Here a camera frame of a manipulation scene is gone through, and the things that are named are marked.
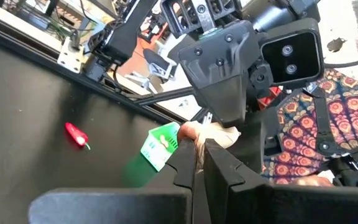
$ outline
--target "red patterned fabric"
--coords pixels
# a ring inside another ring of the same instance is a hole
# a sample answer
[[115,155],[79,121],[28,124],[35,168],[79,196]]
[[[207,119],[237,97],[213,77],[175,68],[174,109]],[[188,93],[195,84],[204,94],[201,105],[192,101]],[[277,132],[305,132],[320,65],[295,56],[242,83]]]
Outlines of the red patterned fabric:
[[[358,81],[335,70],[326,70],[318,84],[326,90],[336,142],[345,149],[358,146]],[[304,94],[293,97],[278,110],[285,152],[265,160],[264,177],[276,184],[288,184],[317,170],[323,157],[314,150],[315,116],[313,99]]]

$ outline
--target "red chili pepper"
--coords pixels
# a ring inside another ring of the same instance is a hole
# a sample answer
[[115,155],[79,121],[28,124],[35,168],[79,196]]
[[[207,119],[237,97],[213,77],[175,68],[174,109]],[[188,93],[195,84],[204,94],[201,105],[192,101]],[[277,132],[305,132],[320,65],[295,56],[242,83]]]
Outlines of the red chili pepper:
[[74,141],[81,147],[86,146],[88,150],[91,150],[90,145],[88,145],[88,137],[87,135],[79,130],[74,124],[69,122],[66,123],[66,130],[70,133],[73,137]]

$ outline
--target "chili pepper stem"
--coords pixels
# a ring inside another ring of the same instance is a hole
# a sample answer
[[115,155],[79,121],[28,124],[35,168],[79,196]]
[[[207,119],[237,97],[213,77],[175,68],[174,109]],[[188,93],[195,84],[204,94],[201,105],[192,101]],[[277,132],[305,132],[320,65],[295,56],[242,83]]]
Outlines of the chili pepper stem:
[[85,146],[86,146],[86,148],[87,148],[88,150],[91,150],[91,147],[90,147],[90,145],[89,145],[88,143],[85,143]]

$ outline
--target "colorful patterned fabric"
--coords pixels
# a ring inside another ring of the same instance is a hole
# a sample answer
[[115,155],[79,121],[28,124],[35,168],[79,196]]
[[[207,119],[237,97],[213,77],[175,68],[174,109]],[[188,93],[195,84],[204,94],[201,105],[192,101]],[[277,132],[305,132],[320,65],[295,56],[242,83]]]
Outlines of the colorful patterned fabric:
[[[345,149],[358,146],[358,81],[326,70],[318,84],[326,90],[336,142]],[[323,157],[314,150],[315,116],[313,99],[304,94],[293,97],[278,110],[285,152],[265,160],[264,177],[276,184],[288,184],[317,170]]]

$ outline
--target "screw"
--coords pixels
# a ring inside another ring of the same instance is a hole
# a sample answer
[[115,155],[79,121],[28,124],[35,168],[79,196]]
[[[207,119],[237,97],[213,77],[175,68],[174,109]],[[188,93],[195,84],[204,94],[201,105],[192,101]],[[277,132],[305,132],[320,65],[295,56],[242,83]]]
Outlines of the screw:
[[292,75],[296,72],[296,65],[289,65],[287,66],[287,69],[285,70],[289,75]]
[[261,81],[265,80],[265,76],[262,75],[262,74],[260,74],[260,75],[258,75],[258,76],[256,77],[256,80],[257,80],[258,82],[261,82]]
[[198,6],[198,7],[197,7],[197,11],[198,11],[199,13],[204,13],[204,12],[205,12],[205,6],[204,6],[204,5]]
[[224,60],[223,60],[223,59],[221,59],[221,58],[216,59],[216,65],[217,65],[217,66],[222,66],[223,63],[224,63]]
[[197,47],[196,49],[194,49],[194,54],[196,54],[197,56],[200,56],[203,53],[203,49]]
[[320,145],[319,145],[319,148],[321,149],[321,150],[328,150],[329,149],[329,145],[327,145],[326,143],[320,143]]
[[224,39],[226,40],[226,42],[231,42],[233,40],[233,35],[228,34],[224,37]]
[[293,49],[292,49],[292,46],[291,45],[286,45],[283,47],[282,51],[281,51],[281,54],[283,56],[290,56],[293,52]]

